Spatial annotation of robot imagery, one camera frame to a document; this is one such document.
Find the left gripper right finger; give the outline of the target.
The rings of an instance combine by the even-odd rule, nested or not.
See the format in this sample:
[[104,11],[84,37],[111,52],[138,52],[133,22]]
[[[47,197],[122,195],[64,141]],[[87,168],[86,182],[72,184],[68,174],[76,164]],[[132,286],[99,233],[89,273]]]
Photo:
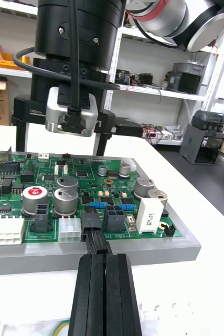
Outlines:
[[130,259],[106,259],[106,335],[142,335]]

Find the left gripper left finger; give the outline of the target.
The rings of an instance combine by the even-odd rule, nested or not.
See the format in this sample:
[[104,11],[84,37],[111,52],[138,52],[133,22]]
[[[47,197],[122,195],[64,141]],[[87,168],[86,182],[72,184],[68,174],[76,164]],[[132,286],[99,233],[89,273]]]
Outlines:
[[84,255],[78,267],[68,335],[105,335],[104,255]]

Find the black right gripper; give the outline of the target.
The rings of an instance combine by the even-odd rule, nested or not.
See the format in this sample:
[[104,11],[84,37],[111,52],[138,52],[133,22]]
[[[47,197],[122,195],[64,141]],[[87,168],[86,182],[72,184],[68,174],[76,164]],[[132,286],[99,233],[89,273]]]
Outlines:
[[[69,76],[70,60],[39,59],[34,58],[35,67],[50,70],[62,75]],[[18,96],[14,99],[13,122],[22,121],[16,125],[16,151],[26,152],[28,141],[29,123],[45,124],[46,105],[49,89],[59,88],[57,102],[63,107],[70,104],[70,84],[65,81],[51,79],[42,75],[33,74],[31,80],[31,92],[28,96]],[[99,112],[98,120],[94,129],[95,141],[93,156],[104,156],[107,142],[112,137],[112,128],[115,134],[131,137],[140,137],[142,127],[134,122],[124,121],[117,118],[114,113],[104,109],[106,91],[98,88],[80,86],[80,104],[82,108],[88,108],[88,93],[95,96]]]

